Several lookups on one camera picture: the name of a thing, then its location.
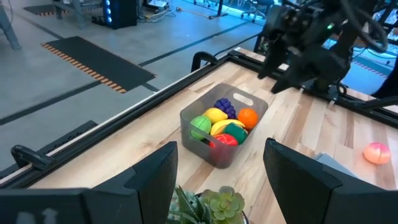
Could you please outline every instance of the hazard tape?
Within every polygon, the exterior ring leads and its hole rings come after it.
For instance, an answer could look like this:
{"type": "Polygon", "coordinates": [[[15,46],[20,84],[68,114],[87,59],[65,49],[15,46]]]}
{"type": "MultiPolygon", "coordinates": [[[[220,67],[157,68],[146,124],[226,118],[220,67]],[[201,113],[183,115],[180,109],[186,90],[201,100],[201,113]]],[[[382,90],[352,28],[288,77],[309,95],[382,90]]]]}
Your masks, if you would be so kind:
{"type": "Polygon", "coordinates": [[[72,57],[69,57],[67,54],[64,54],[63,52],[57,50],[56,48],[52,47],[51,45],[49,45],[49,44],[41,44],[41,46],[44,47],[45,49],[49,50],[51,53],[55,54],[56,56],[66,60],[69,63],[71,63],[76,68],[79,68],[83,72],[89,74],[91,77],[95,78],[96,80],[100,81],[101,83],[109,86],[114,91],[117,91],[118,93],[127,92],[123,87],[121,87],[117,83],[115,83],[112,80],[109,80],[108,78],[102,76],[101,74],[97,73],[93,69],[87,67],[86,65],[83,65],[79,61],[73,59],[72,57]]]}

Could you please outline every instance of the black floor mat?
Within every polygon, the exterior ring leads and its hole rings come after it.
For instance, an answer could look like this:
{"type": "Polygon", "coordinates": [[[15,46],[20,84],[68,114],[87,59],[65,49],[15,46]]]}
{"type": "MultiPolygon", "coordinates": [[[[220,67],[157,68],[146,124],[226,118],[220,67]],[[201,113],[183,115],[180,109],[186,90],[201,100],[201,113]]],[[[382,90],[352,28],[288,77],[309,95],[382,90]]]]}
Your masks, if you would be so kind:
{"type": "MultiPolygon", "coordinates": [[[[83,11],[90,11],[97,8],[98,7],[93,7],[91,9],[84,9],[83,11]]],[[[24,7],[24,9],[30,13],[35,14],[36,16],[51,16],[55,14],[54,6],[52,4],[41,5],[41,6],[29,6],[29,7],[24,7]]],[[[62,13],[69,13],[69,11],[62,9],[62,13]]]]}
{"type": "Polygon", "coordinates": [[[119,93],[155,78],[153,73],[81,37],[55,40],[42,46],[119,93]]]}

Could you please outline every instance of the wooden tabletop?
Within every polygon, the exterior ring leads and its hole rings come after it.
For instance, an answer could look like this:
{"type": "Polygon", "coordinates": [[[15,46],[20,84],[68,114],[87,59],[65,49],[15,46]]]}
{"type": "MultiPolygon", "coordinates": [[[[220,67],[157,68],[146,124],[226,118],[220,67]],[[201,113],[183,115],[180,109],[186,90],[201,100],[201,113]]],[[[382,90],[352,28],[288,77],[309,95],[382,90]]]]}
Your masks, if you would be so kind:
{"type": "MultiPolygon", "coordinates": [[[[243,49],[249,56],[262,59],[243,49]]],[[[359,178],[384,189],[396,189],[398,130],[342,107],[328,105],[296,89],[277,95],[270,92],[274,80],[259,81],[257,74],[233,63],[187,87],[156,109],[131,122],[82,155],[40,180],[32,188],[94,187],[131,167],[168,141],[178,142],[177,183],[201,192],[231,185],[246,201],[244,211],[251,223],[285,223],[268,183],[262,161],[268,137],[302,154],[319,152],[334,157],[359,178]],[[237,159],[227,169],[215,169],[181,145],[179,112],[219,83],[228,83],[266,100],[269,109],[245,142],[237,159]],[[392,161],[375,166],[365,161],[370,142],[387,144],[392,161]]]]}

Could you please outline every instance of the potted plant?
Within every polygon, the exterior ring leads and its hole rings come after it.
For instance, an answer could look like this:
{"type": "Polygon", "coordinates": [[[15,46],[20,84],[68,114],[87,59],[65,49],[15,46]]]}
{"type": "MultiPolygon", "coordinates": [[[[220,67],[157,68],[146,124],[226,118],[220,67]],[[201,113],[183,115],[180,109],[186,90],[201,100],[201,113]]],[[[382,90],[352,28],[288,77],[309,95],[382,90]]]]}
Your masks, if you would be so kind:
{"type": "Polygon", "coordinates": [[[176,187],[170,203],[167,224],[248,224],[243,212],[244,199],[232,187],[202,194],[176,187]]]}

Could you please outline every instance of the toy peach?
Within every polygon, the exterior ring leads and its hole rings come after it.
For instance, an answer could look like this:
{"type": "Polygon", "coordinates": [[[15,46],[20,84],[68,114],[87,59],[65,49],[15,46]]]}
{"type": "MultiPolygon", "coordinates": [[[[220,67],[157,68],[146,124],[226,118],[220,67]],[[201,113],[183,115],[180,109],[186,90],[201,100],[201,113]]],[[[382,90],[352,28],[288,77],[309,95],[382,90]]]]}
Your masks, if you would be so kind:
{"type": "Polygon", "coordinates": [[[391,160],[390,149],[379,142],[372,142],[366,146],[363,155],[369,162],[379,165],[386,164],[391,160]]]}

